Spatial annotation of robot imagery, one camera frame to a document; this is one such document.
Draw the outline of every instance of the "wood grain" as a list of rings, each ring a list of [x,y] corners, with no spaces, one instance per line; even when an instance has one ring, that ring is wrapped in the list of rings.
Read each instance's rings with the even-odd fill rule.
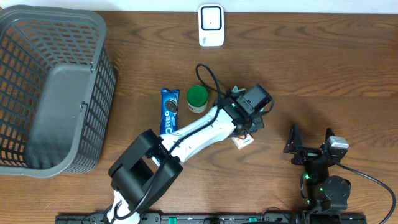
[[[229,88],[259,83],[274,97],[274,110],[252,145],[239,151],[225,140],[191,158],[152,208],[247,213],[304,206],[303,167],[282,153],[293,122],[314,147],[333,128],[351,144],[342,163],[398,190],[397,15],[227,13],[224,45],[203,48],[196,13],[99,14],[108,26],[106,47],[118,84],[98,167],[51,179],[0,177],[0,223],[53,223],[61,213],[111,204],[107,171],[138,134],[159,130],[161,88],[181,89],[180,127],[200,117],[185,101],[199,83],[197,63],[208,64]],[[338,167],[330,174],[351,181],[349,212],[363,212],[368,223],[386,215],[391,197],[382,187]],[[394,214],[389,223],[397,222]]]

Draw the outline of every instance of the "white robotic arm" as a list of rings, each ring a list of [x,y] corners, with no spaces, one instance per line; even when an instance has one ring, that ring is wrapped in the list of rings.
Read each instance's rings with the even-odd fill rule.
[[[271,107],[267,112],[262,112],[262,109],[269,102],[273,104],[271,96],[256,85],[248,92],[228,95],[217,102],[217,106],[204,117],[176,132],[159,137],[152,130],[142,133],[108,172],[112,177],[111,185],[115,196],[113,206],[106,215],[108,220],[113,224],[137,224],[139,213],[148,209],[164,194],[181,173],[182,164],[189,158],[210,144],[230,136],[251,134],[263,128],[261,116],[269,112]],[[142,156],[152,158],[159,166],[156,175]]]

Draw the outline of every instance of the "plastic basket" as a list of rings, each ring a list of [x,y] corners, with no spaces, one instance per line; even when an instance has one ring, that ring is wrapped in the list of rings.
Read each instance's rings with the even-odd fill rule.
[[[0,34],[0,174],[94,169],[116,83],[102,17],[12,6]]]

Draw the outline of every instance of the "white wall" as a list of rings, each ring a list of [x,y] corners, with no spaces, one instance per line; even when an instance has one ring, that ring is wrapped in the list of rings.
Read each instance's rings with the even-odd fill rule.
[[[398,0],[0,0],[16,4],[112,11],[196,11],[201,4],[218,3],[227,12],[342,12],[398,13]]]

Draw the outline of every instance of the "blue wrapper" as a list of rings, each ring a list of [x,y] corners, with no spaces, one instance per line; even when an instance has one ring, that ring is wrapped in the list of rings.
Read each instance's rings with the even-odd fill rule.
[[[180,90],[162,89],[162,122],[160,134],[170,134],[177,130],[178,97]]]

